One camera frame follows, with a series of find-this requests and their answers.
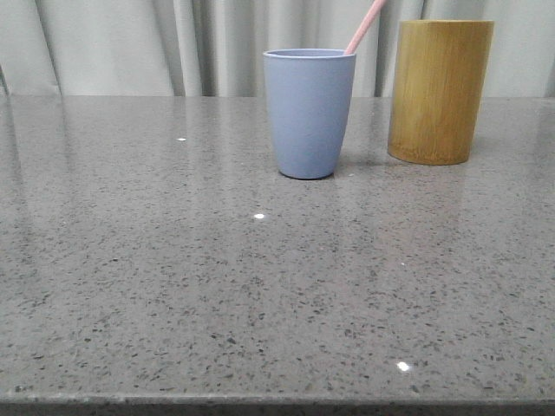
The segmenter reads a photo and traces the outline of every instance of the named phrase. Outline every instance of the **bamboo toothbrush holder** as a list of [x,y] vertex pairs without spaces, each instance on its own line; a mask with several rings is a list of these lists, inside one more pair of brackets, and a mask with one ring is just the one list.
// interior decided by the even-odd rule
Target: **bamboo toothbrush holder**
[[423,165],[468,160],[492,34],[491,21],[401,22],[391,156]]

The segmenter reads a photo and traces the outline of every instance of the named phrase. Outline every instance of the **blue cup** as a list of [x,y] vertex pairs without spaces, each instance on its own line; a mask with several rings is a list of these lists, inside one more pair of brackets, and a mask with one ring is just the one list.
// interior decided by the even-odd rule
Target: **blue cup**
[[340,49],[264,52],[266,103],[279,171],[318,179],[336,168],[349,116],[356,55]]

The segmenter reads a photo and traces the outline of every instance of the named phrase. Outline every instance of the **cup rim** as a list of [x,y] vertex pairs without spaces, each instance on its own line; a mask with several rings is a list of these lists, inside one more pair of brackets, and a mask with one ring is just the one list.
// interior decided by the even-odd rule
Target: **cup rim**
[[[336,52],[336,55],[321,55],[321,56],[313,56],[313,55],[283,55],[288,52],[299,52],[299,51],[327,51],[327,52]],[[266,50],[264,52],[264,56],[269,58],[278,58],[278,59],[345,59],[355,56],[356,53],[350,55],[343,54],[344,49],[327,49],[327,48],[289,48],[289,49],[272,49]]]

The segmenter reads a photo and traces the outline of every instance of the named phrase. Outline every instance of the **curtain fold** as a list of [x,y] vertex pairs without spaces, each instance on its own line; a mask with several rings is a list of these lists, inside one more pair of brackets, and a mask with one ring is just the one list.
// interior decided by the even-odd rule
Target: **curtain fold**
[[[344,49],[371,0],[0,0],[0,94],[264,94],[262,52]],[[354,96],[390,96],[399,22],[495,21],[485,96],[555,94],[555,1],[389,0]]]

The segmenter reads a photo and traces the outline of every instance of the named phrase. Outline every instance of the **curtain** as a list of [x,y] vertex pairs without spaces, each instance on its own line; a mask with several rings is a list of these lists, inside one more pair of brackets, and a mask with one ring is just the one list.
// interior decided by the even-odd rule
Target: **curtain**
[[[264,94],[262,52],[344,49],[371,0],[0,0],[0,94]],[[554,0],[389,0],[354,96],[390,96],[398,25],[494,20],[485,96],[555,95]]]

